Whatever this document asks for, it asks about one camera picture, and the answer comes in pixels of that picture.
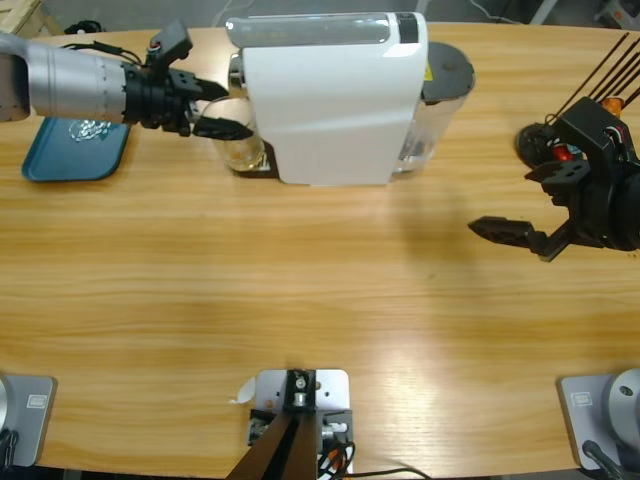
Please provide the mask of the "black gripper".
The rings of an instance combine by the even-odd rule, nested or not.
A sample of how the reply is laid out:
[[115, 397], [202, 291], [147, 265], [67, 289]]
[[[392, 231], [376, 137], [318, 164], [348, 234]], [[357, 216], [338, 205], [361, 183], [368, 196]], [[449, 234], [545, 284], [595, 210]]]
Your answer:
[[616, 167], [610, 177], [592, 171], [585, 160], [544, 163], [525, 175], [542, 183], [552, 203], [568, 211], [568, 219], [553, 233], [532, 223], [483, 216], [468, 227], [490, 242], [525, 248], [544, 262], [554, 260], [568, 245], [612, 250], [639, 248], [639, 166]]
[[[191, 103], [197, 99], [220, 99], [229, 96], [221, 84], [196, 79], [192, 73], [169, 69], [157, 80], [150, 70], [123, 64], [125, 107], [123, 122], [139, 124], [178, 135], [191, 134]], [[195, 136], [213, 140], [245, 140], [253, 131], [244, 124], [225, 118], [201, 117], [193, 126]]]

